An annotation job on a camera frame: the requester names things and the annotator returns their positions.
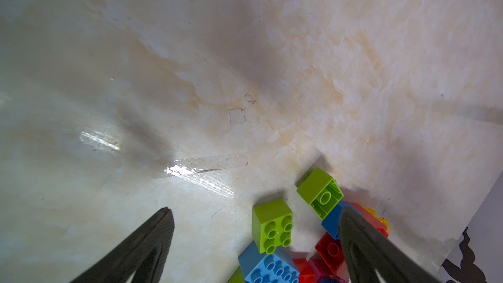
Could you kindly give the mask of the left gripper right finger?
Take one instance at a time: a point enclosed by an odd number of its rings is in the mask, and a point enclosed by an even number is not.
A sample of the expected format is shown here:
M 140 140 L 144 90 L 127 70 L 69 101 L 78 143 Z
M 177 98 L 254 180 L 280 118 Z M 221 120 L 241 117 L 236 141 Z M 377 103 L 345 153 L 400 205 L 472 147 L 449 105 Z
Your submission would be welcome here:
M 352 208 L 342 210 L 339 237 L 351 282 L 438 281 Z

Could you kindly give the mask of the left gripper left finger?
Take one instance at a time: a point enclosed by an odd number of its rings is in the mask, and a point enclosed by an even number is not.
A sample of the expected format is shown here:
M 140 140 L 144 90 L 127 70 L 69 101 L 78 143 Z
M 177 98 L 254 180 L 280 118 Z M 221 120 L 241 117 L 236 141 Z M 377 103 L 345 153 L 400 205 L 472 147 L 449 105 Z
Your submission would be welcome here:
M 73 282 L 159 282 L 175 229 L 164 207 Z

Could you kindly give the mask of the dark blue square brick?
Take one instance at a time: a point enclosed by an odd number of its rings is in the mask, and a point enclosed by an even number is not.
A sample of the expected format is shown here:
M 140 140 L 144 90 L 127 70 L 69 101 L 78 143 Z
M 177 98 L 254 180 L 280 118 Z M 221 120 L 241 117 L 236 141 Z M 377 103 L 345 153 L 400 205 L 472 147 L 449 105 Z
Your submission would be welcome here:
M 352 210 L 355 210 L 357 213 L 361 214 L 351 203 L 345 201 L 339 202 L 322 222 L 322 226 L 334 240 L 340 239 L 339 220 L 344 208 L 350 208 Z

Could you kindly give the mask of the red long brick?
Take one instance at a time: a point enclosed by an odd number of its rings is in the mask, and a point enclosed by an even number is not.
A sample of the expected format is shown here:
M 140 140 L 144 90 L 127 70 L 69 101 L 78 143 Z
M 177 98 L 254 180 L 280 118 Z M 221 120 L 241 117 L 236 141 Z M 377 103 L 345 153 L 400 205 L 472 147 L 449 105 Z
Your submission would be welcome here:
M 293 259 L 298 271 L 299 283 L 315 283 L 316 273 L 306 259 Z

